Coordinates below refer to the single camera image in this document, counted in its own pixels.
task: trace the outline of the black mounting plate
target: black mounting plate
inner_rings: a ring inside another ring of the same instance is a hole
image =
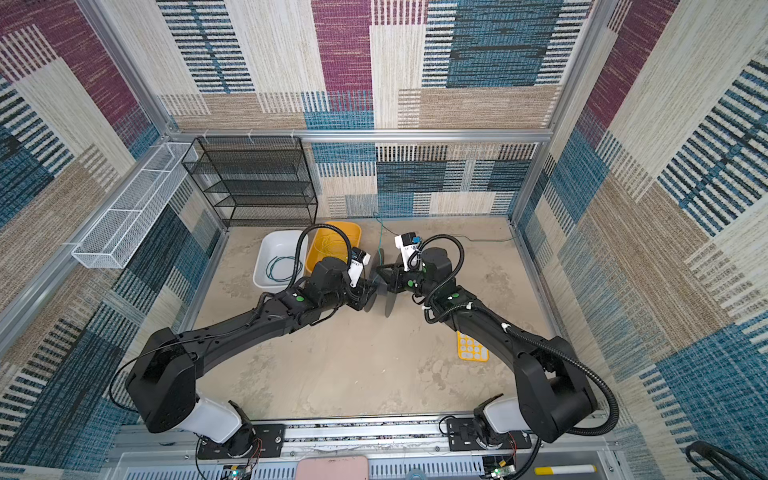
[[[475,434],[475,426],[472,424],[472,417],[465,419],[446,419],[445,428],[448,431],[448,444],[451,447],[451,452],[468,452],[470,450],[482,450],[483,452],[493,452],[493,450],[486,450],[477,443],[477,435]],[[531,448],[530,435],[523,435],[523,432],[509,432],[512,438],[515,439],[515,444],[518,446],[518,450],[525,450]],[[499,450],[512,450],[512,440],[507,436],[499,447]]]
[[[256,437],[261,439],[261,458],[276,458],[280,456],[283,451],[283,439],[286,430],[286,426],[281,423],[254,425],[256,429]],[[243,460],[247,460],[250,454],[243,457]],[[200,442],[200,448],[197,450],[198,460],[221,460],[223,458],[231,458],[227,454],[227,450],[221,448],[221,444],[214,442],[207,442],[203,445]]]

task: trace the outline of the beige work surface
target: beige work surface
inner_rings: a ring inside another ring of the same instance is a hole
[[[361,247],[376,252],[379,223],[355,219]],[[510,237],[500,217],[385,221],[397,233],[463,234],[474,239]],[[214,276],[195,327],[252,309],[260,290],[252,281],[261,239],[273,228],[237,227]],[[551,337],[513,241],[470,242],[458,284],[524,329]],[[452,261],[453,243],[437,240]],[[395,261],[393,235],[384,230],[385,263]],[[456,334],[429,325],[408,293],[384,317],[384,297],[369,313],[344,307],[328,321],[272,339],[222,362],[197,381],[207,396],[234,400],[252,419],[465,411],[487,398],[515,394],[512,372],[491,354],[488,362],[461,360]]]

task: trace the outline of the yellow plastic bin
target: yellow plastic bin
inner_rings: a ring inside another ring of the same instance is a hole
[[[329,225],[338,227],[349,238],[349,243],[353,247],[360,246],[360,237],[362,236],[362,229],[360,225],[352,222],[326,222]],[[338,233],[328,228],[319,228],[315,240],[310,247],[310,253],[306,256],[306,263],[304,264],[306,270],[312,273],[312,269],[315,268],[317,262],[321,261],[325,257],[336,257],[346,262],[346,243],[344,239]]]

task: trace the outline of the white wire basket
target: white wire basket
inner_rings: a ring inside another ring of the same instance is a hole
[[[86,268],[125,268],[187,175],[180,162],[187,149],[175,142],[158,148],[72,256]]]

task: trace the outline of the yellow keypad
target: yellow keypad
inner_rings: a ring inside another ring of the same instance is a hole
[[[469,360],[471,362],[488,361],[488,349],[480,345],[472,337],[461,332],[456,332],[456,347],[458,357],[462,360]]]

